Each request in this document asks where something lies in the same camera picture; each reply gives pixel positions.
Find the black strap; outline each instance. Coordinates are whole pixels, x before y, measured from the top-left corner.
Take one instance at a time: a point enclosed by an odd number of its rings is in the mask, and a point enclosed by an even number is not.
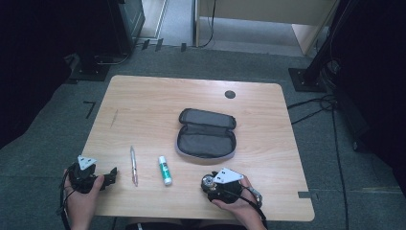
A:
[[[251,205],[251,207],[253,207],[253,208],[257,211],[257,213],[260,215],[260,219],[262,220],[263,226],[264,226],[266,229],[268,229],[268,224],[266,223],[266,216],[265,216],[265,214],[262,212],[262,210],[260,209],[260,207],[258,206],[258,204],[255,204],[255,203],[252,202],[251,200],[249,200],[249,199],[247,199],[247,198],[245,198],[245,197],[243,197],[243,196],[241,196],[241,195],[234,194],[234,193],[232,193],[232,192],[230,192],[230,191],[224,190],[224,192],[227,193],[227,194],[233,195],[233,196],[237,196],[238,198],[240,198],[240,199],[246,201],[249,205]]]

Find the right hand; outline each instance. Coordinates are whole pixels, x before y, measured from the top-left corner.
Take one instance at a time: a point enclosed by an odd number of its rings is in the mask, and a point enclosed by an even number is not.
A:
[[[245,175],[244,178],[240,180],[240,183],[244,187],[252,187]],[[246,189],[243,189],[241,196],[256,203],[254,196]],[[227,204],[221,200],[214,199],[212,203],[217,205],[220,209],[231,212],[236,219],[249,230],[266,229],[262,224],[259,213],[245,200],[239,198],[236,202]]]

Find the white cap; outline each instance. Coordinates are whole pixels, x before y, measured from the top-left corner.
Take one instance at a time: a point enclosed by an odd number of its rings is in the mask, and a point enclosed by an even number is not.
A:
[[[164,184],[165,185],[170,185],[172,183],[172,179],[171,178],[166,178],[165,180],[164,180]]]
[[[159,161],[159,164],[167,163],[167,159],[165,159],[165,156],[160,156],[158,161]]]

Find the left hand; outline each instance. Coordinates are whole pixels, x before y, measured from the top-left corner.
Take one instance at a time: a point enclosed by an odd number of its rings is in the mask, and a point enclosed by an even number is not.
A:
[[[81,194],[77,191],[73,192],[74,189],[69,180],[69,175],[67,176],[64,185],[66,195],[69,196],[66,211],[68,212],[69,219],[72,221],[72,230],[89,229],[90,222],[95,215],[96,201],[103,181],[104,175],[99,175],[93,184],[92,190],[88,194]]]

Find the gray carpet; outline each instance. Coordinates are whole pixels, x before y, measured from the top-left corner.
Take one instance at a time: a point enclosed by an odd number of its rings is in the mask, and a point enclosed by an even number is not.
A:
[[[114,75],[274,82],[287,104],[320,98],[323,93],[295,92],[287,69],[306,68],[309,58],[207,51],[178,47],[137,48],[110,68],[104,82],[63,84],[41,110],[29,130],[0,150],[0,230],[62,229],[56,215],[58,183],[63,169],[81,151]],[[95,109],[88,118],[90,103]],[[307,104],[289,110],[291,121],[319,109]],[[404,229],[406,199],[391,169],[370,153],[352,150],[340,111],[335,112],[350,229]],[[269,221],[270,229],[346,229],[342,183],[334,145],[331,112],[321,112],[293,126],[316,217],[311,222]],[[118,218],[116,229],[126,219]],[[111,229],[113,218],[96,217],[92,229]]]

